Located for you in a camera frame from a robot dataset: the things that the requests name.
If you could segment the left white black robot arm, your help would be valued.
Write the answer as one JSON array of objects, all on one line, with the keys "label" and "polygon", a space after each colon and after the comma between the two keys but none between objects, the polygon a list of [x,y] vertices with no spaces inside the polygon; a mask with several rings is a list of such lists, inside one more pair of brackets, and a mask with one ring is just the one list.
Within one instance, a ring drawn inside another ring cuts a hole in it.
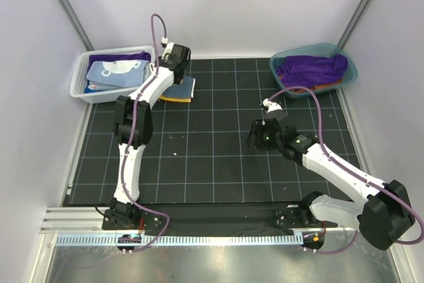
[{"label": "left white black robot arm", "polygon": [[102,229],[133,230],[142,220],[139,178],[142,156],[153,134],[152,108],[160,96],[182,82],[191,60],[187,46],[169,42],[150,74],[133,93],[115,102],[114,134],[119,144],[119,181],[109,209],[103,213]]}]

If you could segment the light blue white towel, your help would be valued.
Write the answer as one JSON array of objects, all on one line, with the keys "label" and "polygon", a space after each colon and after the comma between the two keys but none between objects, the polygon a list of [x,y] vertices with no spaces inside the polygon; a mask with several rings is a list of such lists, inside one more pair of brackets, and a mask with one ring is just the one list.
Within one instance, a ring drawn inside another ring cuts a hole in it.
[{"label": "light blue white towel", "polygon": [[149,71],[149,64],[146,60],[96,61],[86,75],[88,88],[93,91],[105,91],[138,87]]}]

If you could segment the yellow purple patterned towel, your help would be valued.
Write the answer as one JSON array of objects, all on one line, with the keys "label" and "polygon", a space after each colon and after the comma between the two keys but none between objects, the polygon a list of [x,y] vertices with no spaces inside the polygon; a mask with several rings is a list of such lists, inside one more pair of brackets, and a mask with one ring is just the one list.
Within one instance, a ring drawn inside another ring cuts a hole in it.
[{"label": "yellow purple patterned towel", "polygon": [[162,101],[190,103],[194,97],[196,79],[186,76],[180,84],[173,84],[160,96]]}]

